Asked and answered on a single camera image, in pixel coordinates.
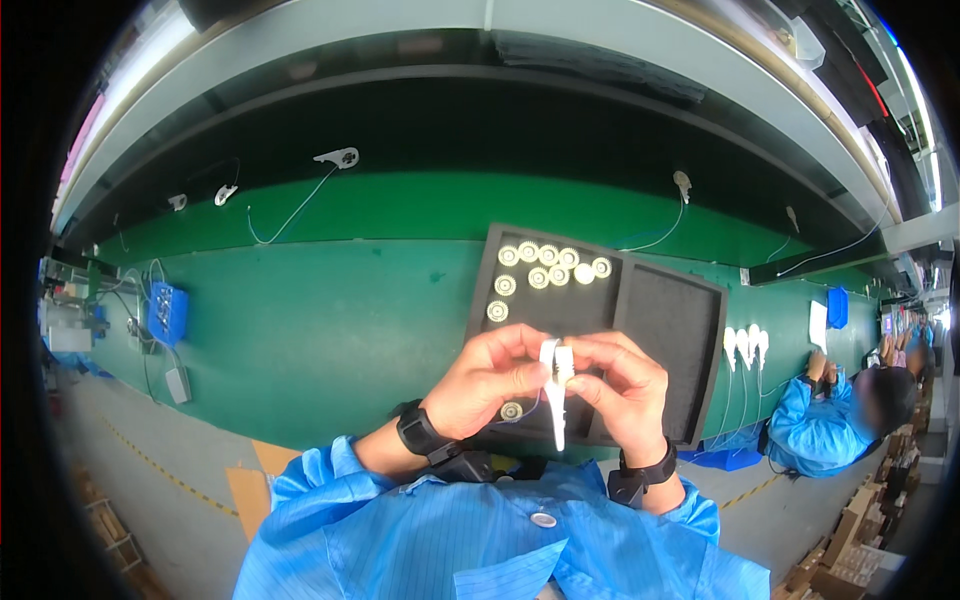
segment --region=person's right hand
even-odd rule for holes
[[[824,368],[827,366],[826,356],[818,349],[810,352],[810,358],[806,361],[806,376],[813,381],[820,381],[824,376]]]
[[[627,466],[650,467],[662,460],[667,448],[663,367],[619,331],[565,338],[564,344],[573,348],[577,370],[597,366],[607,372],[609,385],[599,377],[579,374],[566,387],[600,413],[607,431],[623,448]]]

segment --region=green work surface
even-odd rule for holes
[[[131,252],[135,239],[128,241]],[[193,400],[177,408],[229,431],[300,449],[374,429],[398,403],[429,392],[456,357],[482,250],[483,243],[474,241],[378,240],[164,258],[167,280],[190,295],[187,336],[177,351]],[[812,348],[809,303],[826,302],[825,286],[798,280],[751,288],[740,285],[736,267],[644,257],[727,286],[727,324],[756,323],[769,331],[764,391],[800,370]],[[147,263],[135,266],[145,269]],[[92,357],[146,393],[142,359],[129,348],[122,326],[126,312],[113,295],[103,305],[112,328],[97,340]],[[831,359],[857,368],[876,345],[875,311],[875,300],[851,294],[849,324],[828,333]],[[721,360],[704,437],[754,422],[757,414],[769,416],[779,398],[772,394],[758,403],[756,366],[745,372],[740,363],[731,380],[726,358]],[[168,404],[162,374],[170,368],[161,351],[147,358],[151,389]],[[607,458],[612,451],[574,446],[564,459],[586,456]]]
[[[101,245],[99,256],[114,264],[131,264],[156,256],[251,246],[255,240],[247,224],[248,206],[259,236],[270,239],[319,181],[318,177],[253,190],[241,185],[223,206],[209,199],[190,199],[184,210],[125,230],[128,252],[119,236],[114,236]],[[696,180],[693,185],[683,219],[649,253],[751,267],[765,262],[784,242],[788,244],[777,257],[810,250],[781,233],[697,205]],[[736,202],[735,192],[729,202]],[[656,242],[676,222],[679,210],[679,193],[663,198],[580,180],[497,173],[344,171],[324,183],[276,242],[482,241],[487,239],[490,223],[499,222],[627,248]],[[783,219],[784,226],[792,228],[785,211]],[[801,227],[815,226],[801,223]],[[642,231],[648,233],[630,238]],[[862,291],[871,279],[845,269],[811,280]]]

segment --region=blue container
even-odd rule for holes
[[[847,312],[850,308],[850,296],[842,287],[827,292],[827,324],[834,329],[843,329],[847,325]]]
[[[186,332],[187,294],[162,281],[150,286],[147,330],[161,343],[172,347]]]

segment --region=white gear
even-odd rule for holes
[[[554,246],[547,244],[546,246],[540,246],[540,263],[544,267],[552,267],[557,264],[560,251]]]
[[[493,289],[500,296],[510,296],[516,291],[516,279],[509,275],[501,275],[493,281]]]
[[[550,283],[554,285],[566,285],[570,281],[570,271],[561,265],[550,267]]]
[[[519,402],[504,402],[500,407],[500,418],[503,420],[514,421],[523,417],[523,407]]]
[[[557,264],[565,269],[573,269],[580,264],[580,254],[572,248],[564,248],[557,255],[557,258]]]
[[[504,246],[496,254],[496,259],[504,267],[513,267],[520,260],[520,253],[513,246]]]
[[[537,248],[537,244],[533,242],[523,242],[517,246],[516,249],[520,253],[520,260],[523,262],[533,262],[537,260],[538,251],[540,250]]]
[[[536,290],[542,290],[550,284],[549,276],[543,267],[534,267],[527,275],[527,283]]]
[[[596,277],[596,273],[593,272],[593,267],[589,266],[586,262],[582,262],[573,269],[573,278],[577,280],[578,283],[583,283],[588,285],[593,283],[593,278]]]
[[[601,279],[606,279],[609,277],[612,270],[613,265],[610,263],[608,258],[600,256],[599,258],[593,260],[593,272]]]
[[[487,318],[494,323],[503,323],[507,320],[510,309],[507,308],[507,302],[503,300],[494,300],[487,305]]]

